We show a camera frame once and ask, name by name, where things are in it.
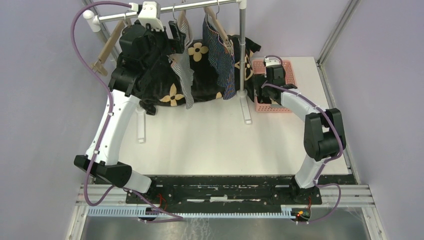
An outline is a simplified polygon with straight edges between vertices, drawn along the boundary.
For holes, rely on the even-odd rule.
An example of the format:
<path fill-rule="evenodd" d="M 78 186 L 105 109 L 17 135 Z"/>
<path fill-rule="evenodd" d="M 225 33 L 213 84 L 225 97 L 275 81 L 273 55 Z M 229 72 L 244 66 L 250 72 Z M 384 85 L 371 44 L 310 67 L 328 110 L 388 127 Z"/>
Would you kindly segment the grey white striped underwear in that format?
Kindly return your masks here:
<path fill-rule="evenodd" d="M 185 49 L 182 54 L 171 54 L 169 58 L 171 59 L 171 68 L 174 73 L 179 77 L 179 82 L 181 89 L 186 101 L 186 109 L 191 109 L 195 103 L 192 95 L 192 85 L 194 81 L 194 71 L 190 66 L 190 56 L 188 48 L 193 42 L 193 32 L 191 29 L 191 34 L 186 35 L 185 38 Z"/>

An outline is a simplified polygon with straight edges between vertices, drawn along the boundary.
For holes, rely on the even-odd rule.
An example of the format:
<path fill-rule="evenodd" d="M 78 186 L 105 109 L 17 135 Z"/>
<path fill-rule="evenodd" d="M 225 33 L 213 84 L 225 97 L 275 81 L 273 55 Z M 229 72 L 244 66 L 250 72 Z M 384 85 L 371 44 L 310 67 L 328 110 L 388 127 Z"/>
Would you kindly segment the beige hanger with striped underwear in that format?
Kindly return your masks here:
<path fill-rule="evenodd" d="M 175 21 L 179 31 L 186 35 L 190 35 L 192 33 L 186 10 L 181 10 L 179 12 L 178 18 L 174 18 L 173 20 Z"/>

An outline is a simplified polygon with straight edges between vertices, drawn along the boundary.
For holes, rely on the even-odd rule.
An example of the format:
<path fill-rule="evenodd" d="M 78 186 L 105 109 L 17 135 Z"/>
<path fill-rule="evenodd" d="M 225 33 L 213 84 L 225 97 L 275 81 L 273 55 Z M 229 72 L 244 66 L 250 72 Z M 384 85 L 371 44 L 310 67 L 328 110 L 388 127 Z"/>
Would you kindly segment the navy striped underwear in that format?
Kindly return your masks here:
<path fill-rule="evenodd" d="M 236 95 L 234 49 L 226 47 L 208 15 L 202 23 L 202 38 L 204 45 L 208 47 L 208 61 L 218 74 L 216 83 L 224 88 L 222 97 L 229 100 Z"/>

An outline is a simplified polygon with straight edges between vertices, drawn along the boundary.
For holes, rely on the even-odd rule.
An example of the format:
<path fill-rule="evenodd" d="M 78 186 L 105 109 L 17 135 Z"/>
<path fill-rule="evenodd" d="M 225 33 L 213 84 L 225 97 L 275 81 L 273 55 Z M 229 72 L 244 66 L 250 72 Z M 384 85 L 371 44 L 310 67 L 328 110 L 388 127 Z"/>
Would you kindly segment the beige hanger with navy underwear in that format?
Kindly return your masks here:
<path fill-rule="evenodd" d="M 222 43 L 222 45 L 226 48 L 227 52 L 231 55 L 234 54 L 234 46 L 233 43 L 230 41 L 227 32 L 225 31 L 224 27 L 218 20 L 218 12 L 214 12 L 214 10 L 210 6 L 206 6 L 203 8 L 205 15 L 206 15 L 206 22 L 211 25 L 215 32 L 219 34 L 219 41 Z"/>

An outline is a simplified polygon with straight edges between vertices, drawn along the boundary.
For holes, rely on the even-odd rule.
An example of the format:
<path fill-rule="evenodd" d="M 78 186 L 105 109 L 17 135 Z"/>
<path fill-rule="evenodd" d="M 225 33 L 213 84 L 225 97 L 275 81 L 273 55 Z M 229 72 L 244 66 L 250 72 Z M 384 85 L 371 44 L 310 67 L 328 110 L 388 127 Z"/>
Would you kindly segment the beige clip hanger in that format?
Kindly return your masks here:
<path fill-rule="evenodd" d="M 130 13 L 130 11 L 127 11 L 124 14 L 123 22 L 124 22 L 125 26 L 124 26 L 122 32 L 124 32 L 126 28 L 131 27 L 133 25 L 132 20 L 128 17 L 129 13 Z"/>

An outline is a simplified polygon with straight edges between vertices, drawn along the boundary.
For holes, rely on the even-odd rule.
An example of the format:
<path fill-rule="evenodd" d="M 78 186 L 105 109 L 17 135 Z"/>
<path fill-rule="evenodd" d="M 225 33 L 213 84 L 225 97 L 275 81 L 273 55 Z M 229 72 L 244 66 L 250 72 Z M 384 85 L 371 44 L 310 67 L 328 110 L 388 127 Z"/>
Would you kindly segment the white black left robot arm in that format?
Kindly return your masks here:
<path fill-rule="evenodd" d="M 147 86 L 158 75 L 165 59 L 184 50 L 185 34 L 176 21 L 169 21 L 172 38 L 166 30 L 154 30 L 149 24 L 135 23 L 122 30 L 119 39 L 121 53 L 106 88 L 112 99 L 107 100 L 103 117 L 92 144 L 83 155 L 77 155 L 74 165 L 95 178 L 118 188 L 138 192 L 149 204 L 158 191 L 151 178 L 119 161 L 119 153 L 128 123 L 145 94 Z"/>

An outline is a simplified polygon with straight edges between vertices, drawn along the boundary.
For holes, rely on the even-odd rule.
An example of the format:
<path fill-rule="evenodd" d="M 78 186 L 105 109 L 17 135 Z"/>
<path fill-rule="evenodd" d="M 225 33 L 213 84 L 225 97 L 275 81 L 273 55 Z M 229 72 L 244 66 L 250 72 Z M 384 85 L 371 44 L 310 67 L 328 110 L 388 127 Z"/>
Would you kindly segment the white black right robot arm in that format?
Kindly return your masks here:
<path fill-rule="evenodd" d="M 286 83 L 286 71 L 281 64 L 266 66 L 263 78 L 257 80 L 257 94 L 269 97 L 291 110 L 304 122 L 303 146 L 305 159 L 294 176 L 289 198 L 301 204 L 309 198 L 310 188 L 318 186 L 325 165 L 342 156 L 346 139 L 341 111 L 322 109 L 300 93 L 294 84 Z"/>

